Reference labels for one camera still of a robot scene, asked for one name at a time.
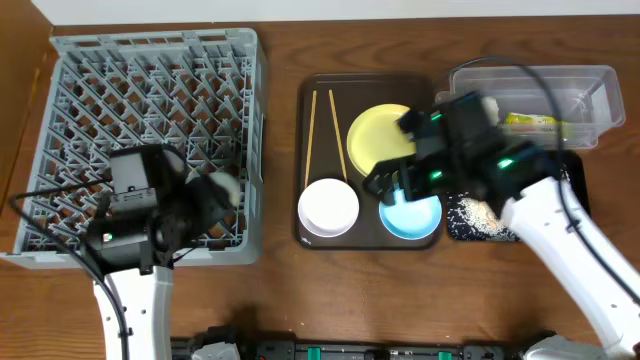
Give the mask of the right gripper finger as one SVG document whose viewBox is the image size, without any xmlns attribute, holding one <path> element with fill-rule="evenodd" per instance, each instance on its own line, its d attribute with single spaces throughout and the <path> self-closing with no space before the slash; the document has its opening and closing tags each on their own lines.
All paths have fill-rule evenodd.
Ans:
<svg viewBox="0 0 640 360">
<path fill-rule="evenodd" d="M 422 200 L 442 191 L 443 172 L 421 168 L 407 168 L 400 173 L 400 187 L 407 201 Z"/>
<path fill-rule="evenodd" d="M 382 203 L 396 203 L 394 193 L 400 190 L 404 199 L 413 201 L 410 167 L 415 164 L 412 158 L 396 158 L 375 164 L 363 181 L 364 191 Z"/>
</svg>

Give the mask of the light blue bowl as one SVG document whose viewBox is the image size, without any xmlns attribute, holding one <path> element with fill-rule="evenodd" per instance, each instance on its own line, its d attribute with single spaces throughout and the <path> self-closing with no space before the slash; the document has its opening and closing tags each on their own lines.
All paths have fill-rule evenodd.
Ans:
<svg viewBox="0 0 640 360">
<path fill-rule="evenodd" d="M 438 196 L 409 201 L 404 191 L 393 192 L 392 205 L 379 203 L 381 223 L 392 235 L 404 240 L 420 240 L 430 236 L 439 227 L 443 214 Z"/>
</svg>

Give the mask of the white cup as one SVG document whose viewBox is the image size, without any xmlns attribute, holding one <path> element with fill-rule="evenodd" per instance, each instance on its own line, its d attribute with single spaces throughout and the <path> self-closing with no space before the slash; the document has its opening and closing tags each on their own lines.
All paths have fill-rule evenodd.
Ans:
<svg viewBox="0 0 640 360">
<path fill-rule="evenodd" d="M 242 190 L 235 177 L 226 172 L 218 171 L 210 173 L 208 178 L 213 182 L 217 187 L 217 191 L 222 194 L 231 206 L 239 206 Z"/>
</svg>

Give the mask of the yellow green wrapper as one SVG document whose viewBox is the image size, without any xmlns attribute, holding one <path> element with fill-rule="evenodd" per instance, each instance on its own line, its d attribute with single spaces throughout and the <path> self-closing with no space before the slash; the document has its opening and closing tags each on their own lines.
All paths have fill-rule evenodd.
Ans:
<svg viewBox="0 0 640 360">
<path fill-rule="evenodd" d="M 551 116 L 514 112 L 509 113 L 504 122 L 509 129 L 518 132 L 551 132 L 556 130 L 558 123 L 561 122 Z"/>
</svg>

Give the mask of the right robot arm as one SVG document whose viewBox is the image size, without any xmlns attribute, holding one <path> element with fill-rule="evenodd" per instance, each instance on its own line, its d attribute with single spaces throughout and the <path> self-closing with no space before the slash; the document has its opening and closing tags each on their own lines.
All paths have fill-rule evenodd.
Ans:
<svg viewBox="0 0 640 360">
<path fill-rule="evenodd" d="M 546 265 L 589 321 L 599 347 L 547 337 L 522 359 L 636 359 L 639 274 L 594 224 L 563 179 L 561 157 L 528 140 L 508 138 L 476 92 L 431 112 L 415 109 L 397 125 L 416 145 L 413 155 L 377 163 L 365 191 L 394 203 L 465 192 L 486 202 Z"/>
</svg>

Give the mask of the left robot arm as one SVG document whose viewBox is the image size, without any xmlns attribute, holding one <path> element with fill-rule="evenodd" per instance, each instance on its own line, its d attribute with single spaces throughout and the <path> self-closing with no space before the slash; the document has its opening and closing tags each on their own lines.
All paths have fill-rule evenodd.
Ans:
<svg viewBox="0 0 640 360">
<path fill-rule="evenodd" d="M 81 242 L 94 266 L 109 359 L 169 359 L 174 255 L 233 213 L 242 190 L 225 172 L 191 176 L 170 145 L 113 152 L 113 190 Z"/>
</svg>

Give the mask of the white napkin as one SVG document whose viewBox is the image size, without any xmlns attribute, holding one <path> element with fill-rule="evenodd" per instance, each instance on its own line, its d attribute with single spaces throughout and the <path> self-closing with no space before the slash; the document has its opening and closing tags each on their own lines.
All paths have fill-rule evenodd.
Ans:
<svg viewBox="0 0 640 360">
<path fill-rule="evenodd" d="M 500 122 L 499 106 L 497 100 L 494 97 L 483 97 L 482 105 L 491 123 L 494 126 L 497 126 Z"/>
</svg>

